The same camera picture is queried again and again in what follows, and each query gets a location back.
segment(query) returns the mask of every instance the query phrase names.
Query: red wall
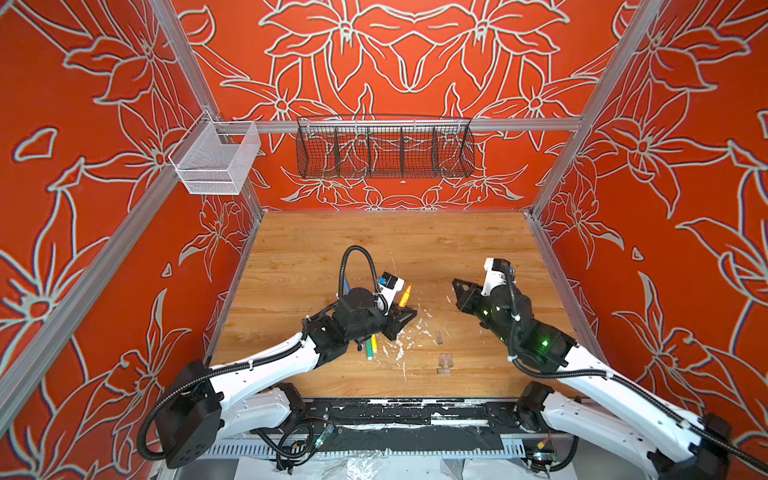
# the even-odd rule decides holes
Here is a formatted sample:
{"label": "red wall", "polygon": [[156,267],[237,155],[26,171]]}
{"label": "red wall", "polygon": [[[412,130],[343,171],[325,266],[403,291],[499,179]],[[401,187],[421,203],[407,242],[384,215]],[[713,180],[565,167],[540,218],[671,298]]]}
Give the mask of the red wall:
{"label": "red wall", "polygon": [[[174,0],[223,115],[578,116],[636,2]],[[303,180],[264,137],[251,180],[274,210],[527,207],[563,132],[481,134],[465,180]]]}
{"label": "red wall", "polygon": [[611,365],[762,459],[767,25],[765,2],[669,2],[544,217]]}
{"label": "red wall", "polygon": [[[200,110],[143,0],[0,12],[2,373]],[[0,439],[0,477],[145,475],[136,423],[202,358],[252,225],[241,198],[178,185]]]}

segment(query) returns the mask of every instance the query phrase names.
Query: black wire basket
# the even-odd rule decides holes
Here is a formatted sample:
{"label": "black wire basket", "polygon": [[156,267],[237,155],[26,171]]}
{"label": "black wire basket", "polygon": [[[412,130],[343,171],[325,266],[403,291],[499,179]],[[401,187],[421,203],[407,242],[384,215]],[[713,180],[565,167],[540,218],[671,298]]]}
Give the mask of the black wire basket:
{"label": "black wire basket", "polygon": [[468,118],[403,115],[300,117],[296,163],[304,178],[469,177]]}

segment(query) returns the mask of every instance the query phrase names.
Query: orange marker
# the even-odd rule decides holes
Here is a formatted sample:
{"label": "orange marker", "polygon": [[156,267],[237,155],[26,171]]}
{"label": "orange marker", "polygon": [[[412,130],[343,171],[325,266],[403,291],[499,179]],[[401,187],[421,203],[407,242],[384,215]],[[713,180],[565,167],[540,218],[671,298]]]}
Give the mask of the orange marker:
{"label": "orange marker", "polygon": [[406,288],[406,291],[400,297],[400,303],[398,304],[400,305],[400,308],[403,308],[408,304],[408,299],[411,298],[411,286],[412,285],[408,285],[408,288]]}

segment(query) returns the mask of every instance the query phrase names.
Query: wire basket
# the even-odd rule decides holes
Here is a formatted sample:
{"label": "wire basket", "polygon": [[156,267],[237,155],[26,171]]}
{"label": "wire basket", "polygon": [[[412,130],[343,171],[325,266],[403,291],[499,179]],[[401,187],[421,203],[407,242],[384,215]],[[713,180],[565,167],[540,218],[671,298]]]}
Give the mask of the wire basket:
{"label": "wire basket", "polygon": [[170,155],[181,182],[191,194],[238,195],[261,148],[256,124],[251,122],[243,141],[225,143],[218,122],[204,112]]}
{"label": "wire basket", "polygon": [[475,172],[468,118],[340,115],[297,121],[296,164],[304,178],[469,177]]}

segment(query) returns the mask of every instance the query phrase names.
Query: wood grain surface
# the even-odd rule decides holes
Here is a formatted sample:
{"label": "wood grain surface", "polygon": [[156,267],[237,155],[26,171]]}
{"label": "wood grain surface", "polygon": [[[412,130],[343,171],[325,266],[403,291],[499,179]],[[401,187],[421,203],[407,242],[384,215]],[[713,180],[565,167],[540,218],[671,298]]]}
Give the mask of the wood grain surface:
{"label": "wood grain surface", "polygon": [[[307,398],[329,396],[516,397],[532,380],[507,361],[506,347],[478,320],[454,306],[454,278],[482,284],[486,257],[505,258],[534,314],[574,335],[525,218],[520,213],[344,212],[265,216],[221,333],[213,364],[233,362],[284,341],[301,319],[336,300],[344,250],[362,245],[376,272],[412,283],[419,311],[398,342],[377,336],[373,360],[349,350],[337,360],[289,379]],[[351,287],[372,288],[365,257],[352,253]],[[441,332],[442,345],[437,344]],[[441,353],[450,375],[437,373]],[[565,395],[575,392],[556,382]]]}

